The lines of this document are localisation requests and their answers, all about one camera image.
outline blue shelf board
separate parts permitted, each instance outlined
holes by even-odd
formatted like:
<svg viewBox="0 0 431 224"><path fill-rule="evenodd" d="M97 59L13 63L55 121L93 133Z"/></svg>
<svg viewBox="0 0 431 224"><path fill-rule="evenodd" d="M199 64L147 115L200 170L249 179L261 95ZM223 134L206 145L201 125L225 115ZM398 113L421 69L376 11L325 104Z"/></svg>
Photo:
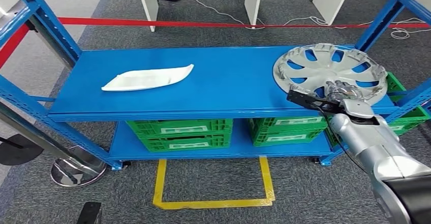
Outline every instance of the blue shelf board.
<svg viewBox="0 0 431 224"><path fill-rule="evenodd" d="M196 158L242 158L266 155L275 156L323 156L330 155L331 149L322 132L315 140L303 144L285 144L268 147L254 147L249 135L247 120L234 120L229 148L201 149L170 152L149 152L125 122L118 122L110 158L114 160L142 159L196 159Z"/></svg>
<svg viewBox="0 0 431 224"><path fill-rule="evenodd" d="M286 100L272 67L294 46L152 48L84 51L48 116L55 121L252 118L313 116ZM179 83L140 91L107 92L101 87L131 70L183 67L192 72ZM390 114L385 97L374 107Z"/></svg>

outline white label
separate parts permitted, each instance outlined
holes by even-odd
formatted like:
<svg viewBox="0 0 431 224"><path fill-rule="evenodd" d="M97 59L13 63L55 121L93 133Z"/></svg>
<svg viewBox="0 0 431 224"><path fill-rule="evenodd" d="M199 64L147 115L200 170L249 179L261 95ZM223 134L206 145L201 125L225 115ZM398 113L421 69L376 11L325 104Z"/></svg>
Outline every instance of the white label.
<svg viewBox="0 0 431 224"><path fill-rule="evenodd" d="M197 148L197 147L208 147L208 142L195 143L195 144L170 144L170 149L185 149L185 148Z"/></svg>
<svg viewBox="0 0 431 224"><path fill-rule="evenodd" d="M266 141L267 142L287 141L287 140L306 139L306 138L307 138L307 134L303 134L303 135L293 135L293 136L269 137Z"/></svg>
<svg viewBox="0 0 431 224"><path fill-rule="evenodd" d="M404 125L402 125L402 126L389 126L392 130L394 130L394 131L398 131L398 130L401 130L401 129L403 129L404 128Z"/></svg>
<svg viewBox="0 0 431 224"><path fill-rule="evenodd" d="M171 127L169 129L160 129L162 134L177 134L177 133L192 133L208 131L206 126L187 126L187 127Z"/></svg>
<svg viewBox="0 0 431 224"><path fill-rule="evenodd" d="M322 117L319 116L319 117L310 117L310 118L277 120L275 122L275 125L317 123L317 122L321 122L321 121L322 121Z"/></svg>

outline blue metal shelf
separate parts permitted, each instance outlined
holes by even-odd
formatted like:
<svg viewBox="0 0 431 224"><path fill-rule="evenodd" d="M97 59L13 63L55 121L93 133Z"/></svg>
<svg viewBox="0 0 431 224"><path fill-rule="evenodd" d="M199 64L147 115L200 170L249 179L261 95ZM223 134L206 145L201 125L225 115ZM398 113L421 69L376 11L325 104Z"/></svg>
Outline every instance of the blue metal shelf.
<svg viewBox="0 0 431 224"><path fill-rule="evenodd" d="M317 111L287 101L286 93L274 82L274 61L293 47L84 51L48 117L54 121L113 121L317 115ZM123 72L191 63L194 69L177 84L127 92L100 89ZM379 114L396 109L388 97L374 106Z"/></svg>
<svg viewBox="0 0 431 224"><path fill-rule="evenodd" d="M112 160L137 159L197 159L197 158L241 158L266 156L323 156L330 155L331 149L322 132L315 140L303 144L254 147L250 138L247 120L234 120L231 145L223 149L184 150L170 152L149 152L125 122L119 122L111 149Z"/></svg>
<svg viewBox="0 0 431 224"><path fill-rule="evenodd" d="M37 100L52 101L54 98L28 95L1 75L0 97L114 170L120 170L121 161L129 159L259 155L320 156L322 165L330 165L343 153L340 147L331 150L323 134L311 143L253 147L241 119L235 121L232 145L227 149L150 153L128 126L120 122L111 150L106 152L65 122L317 115L317 111L288 102L286 94L273 80L275 60L294 46L82 51L44 0L22 1L27 7L12 18L6 28L0 29L0 47L30 19L39 26L39 31L44 31L48 43L73 69L50 111ZM404 7L431 24L431 12L415 0L389 0L355 47L367 51ZM101 90L108 81L126 71L182 67L191 63L195 64L194 70L177 84L130 92ZM390 122L429 100L431 79L410 90L397 106L385 96L373 109L377 114L386 115Z"/></svg>

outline yellow floor tape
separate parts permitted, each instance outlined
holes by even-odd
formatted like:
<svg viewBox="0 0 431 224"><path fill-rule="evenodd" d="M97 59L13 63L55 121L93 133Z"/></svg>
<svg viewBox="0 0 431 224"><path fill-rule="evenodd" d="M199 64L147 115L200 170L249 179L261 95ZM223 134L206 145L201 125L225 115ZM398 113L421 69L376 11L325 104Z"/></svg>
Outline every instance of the yellow floor tape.
<svg viewBox="0 0 431 224"><path fill-rule="evenodd" d="M152 203L164 210L270 206L275 200L275 194L272 186L268 159L266 156L261 156L259 157L259 162L260 169L262 171L266 199L162 202L163 186L165 185L166 175L166 160L160 159Z"/></svg>

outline green crate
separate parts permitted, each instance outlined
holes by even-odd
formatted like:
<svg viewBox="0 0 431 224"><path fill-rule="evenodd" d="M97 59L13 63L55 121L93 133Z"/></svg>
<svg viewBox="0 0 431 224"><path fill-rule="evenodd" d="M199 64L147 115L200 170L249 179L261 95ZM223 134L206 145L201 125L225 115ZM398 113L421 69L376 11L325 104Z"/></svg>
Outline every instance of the green crate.
<svg viewBox="0 0 431 224"><path fill-rule="evenodd" d="M395 75L391 72L388 72L388 76L386 77L386 83L388 84L388 93L406 91L406 88L404 88L401 82L398 81Z"/></svg>
<svg viewBox="0 0 431 224"><path fill-rule="evenodd" d="M146 138L222 134L232 132L232 123L233 119L127 121L136 134Z"/></svg>
<svg viewBox="0 0 431 224"><path fill-rule="evenodd" d="M231 132L216 135L160 137L157 139L137 136L149 151L160 152L229 147Z"/></svg>
<svg viewBox="0 0 431 224"><path fill-rule="evenodd" d="M332 148L338 144L335 135L329 129L325 129L325 135Z"/></svg>
<svg viewBox="0 0 431 224"><path fill-rule="evenodd" d="M296 117L269 117L253 118L251 122L254 127L265 132L318 130L325 129L327 123L322 116L296 116Z"/></svg>
<svg viewBox="0 0 431 224"><path fill-rule="evenodd" d="M323 130L317 129L268 132L255 126L253 119L250 118L248 122L254 146L308 143L318 136L318 134Z"/></svg>
<svg viewBox="0 0 431 224"><path fill-rule="evenodd" d="M398 81L393 73L388 73L386 81L388 83L388 92L406 91L406 88L404 88L404 86ZM391 96L390 98L396 103L402 97L402 95L395 95ZM429 120L430 118L430 115L428 115L428 113L421 106L419 106L404 116L391 122L389 126L395 131L397 135L402 135L408 130Z"/></svg>

